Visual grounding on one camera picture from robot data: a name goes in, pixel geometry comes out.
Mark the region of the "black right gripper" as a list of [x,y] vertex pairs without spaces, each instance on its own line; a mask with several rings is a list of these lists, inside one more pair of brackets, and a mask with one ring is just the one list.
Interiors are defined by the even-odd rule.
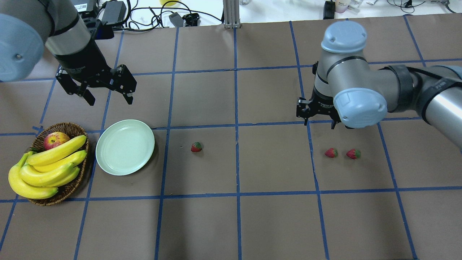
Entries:
[[317,89],[313,89],[310,99],[299,97],[296,105],[296,117],[304,119],[304,123],[307,126],[309,124],[310,117],[315,115],[326,115],[329,116],[333,122],[331,123],[331,129],[334,130],[337,123],[341,122],[340,116],[334,106],[334,99],[331,96],[321,94]]

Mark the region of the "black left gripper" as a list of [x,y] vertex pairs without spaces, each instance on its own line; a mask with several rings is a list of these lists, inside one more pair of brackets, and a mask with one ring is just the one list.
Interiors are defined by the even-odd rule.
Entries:
[[89,42],[82,50],[69,55],[56,55],[61,69],[56,78],[68,94],[77,94],[90,106],[95,97],[90,90],[81,87],[107,87],[121,94],[128,105],[133,104],[137,81],[125,65],[111,68],[96,42]]

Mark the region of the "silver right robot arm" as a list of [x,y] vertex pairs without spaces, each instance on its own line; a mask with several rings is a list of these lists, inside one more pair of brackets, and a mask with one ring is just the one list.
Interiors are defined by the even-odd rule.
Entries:
[[372,70],[363,55],[367,32],[351,20],[325,30],[321,57],[313,65],[310,99],[300,97],[296,117],[329,116],[332,129],[376,125],[389,113],[413,110],[457,147],[462,146],[461,67],[390,65]]

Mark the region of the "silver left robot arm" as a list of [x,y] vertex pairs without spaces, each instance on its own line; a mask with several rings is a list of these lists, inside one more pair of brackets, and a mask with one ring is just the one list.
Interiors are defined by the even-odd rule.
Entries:
[[28,77],[48,49],[67,94],[93,106],[90,89],[107,88],[132,104],[137,81],[124,64],[111,68],[96,43],[114,36],[113,24],[84,21],[69,0],[2,0],[0,21],[1,82]]

